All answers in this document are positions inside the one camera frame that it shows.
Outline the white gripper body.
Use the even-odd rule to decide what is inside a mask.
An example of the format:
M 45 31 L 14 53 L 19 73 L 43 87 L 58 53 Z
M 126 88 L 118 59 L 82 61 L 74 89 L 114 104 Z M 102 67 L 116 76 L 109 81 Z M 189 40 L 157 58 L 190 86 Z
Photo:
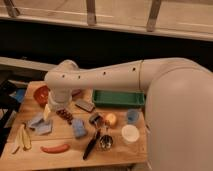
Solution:
M 51 110 L 60 110 L 69 105 L 70 99 L 70 91 L 51 90 L 48 94 L 48 106 Z

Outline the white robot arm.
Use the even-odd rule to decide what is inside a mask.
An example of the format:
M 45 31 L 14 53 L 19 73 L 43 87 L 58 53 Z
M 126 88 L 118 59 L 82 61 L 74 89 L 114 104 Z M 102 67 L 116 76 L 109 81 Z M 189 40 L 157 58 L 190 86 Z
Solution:
M 213 72 L 185 58 L 80 69 L 65 60 L 45 75 L 52 109 L 73 89 L 142 92 L 148 125 L 147 171 L 213 171 Z

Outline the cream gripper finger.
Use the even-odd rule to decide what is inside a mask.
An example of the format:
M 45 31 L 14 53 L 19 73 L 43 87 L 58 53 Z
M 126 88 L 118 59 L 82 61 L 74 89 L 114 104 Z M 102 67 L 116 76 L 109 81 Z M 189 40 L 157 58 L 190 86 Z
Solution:
M 51 113 L 51 110 L 49 108 L 49 105 L 46 104 L 45 108 L 44 108 L 44 112 L 43 112 L 43 119 L 44 119 L 44 121 L 46 121 L 48 119 L 50 113 Z

